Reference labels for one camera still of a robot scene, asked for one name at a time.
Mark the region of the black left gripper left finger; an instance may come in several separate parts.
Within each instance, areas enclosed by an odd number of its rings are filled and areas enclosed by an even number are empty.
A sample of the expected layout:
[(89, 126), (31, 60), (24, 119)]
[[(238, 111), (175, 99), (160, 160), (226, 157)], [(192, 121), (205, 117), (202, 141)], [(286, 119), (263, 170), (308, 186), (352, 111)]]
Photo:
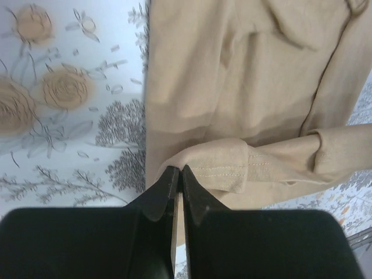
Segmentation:
[(173, 278), (178, 169), (123, 207), (21, 208), (1, 221), (2, 278)]

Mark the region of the beige polo shirt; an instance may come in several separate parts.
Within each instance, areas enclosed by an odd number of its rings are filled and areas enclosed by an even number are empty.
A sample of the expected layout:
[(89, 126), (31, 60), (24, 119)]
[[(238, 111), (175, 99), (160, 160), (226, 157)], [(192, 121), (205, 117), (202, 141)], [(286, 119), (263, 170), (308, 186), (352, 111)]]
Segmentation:
[(146, 186), (189, 166), (255, 209), (370, 169), (371, 125), (347, 125), (370, 70), (370, 1), (152, 1)]

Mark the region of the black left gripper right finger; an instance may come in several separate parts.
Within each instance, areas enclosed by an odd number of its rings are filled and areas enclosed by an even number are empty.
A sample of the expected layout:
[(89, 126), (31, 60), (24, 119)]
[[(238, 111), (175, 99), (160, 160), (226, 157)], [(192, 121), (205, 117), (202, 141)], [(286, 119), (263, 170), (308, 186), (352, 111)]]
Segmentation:
[(362, 278), (341, 226), (321, 210), (232, 210), (182, 172), (190, 278)]

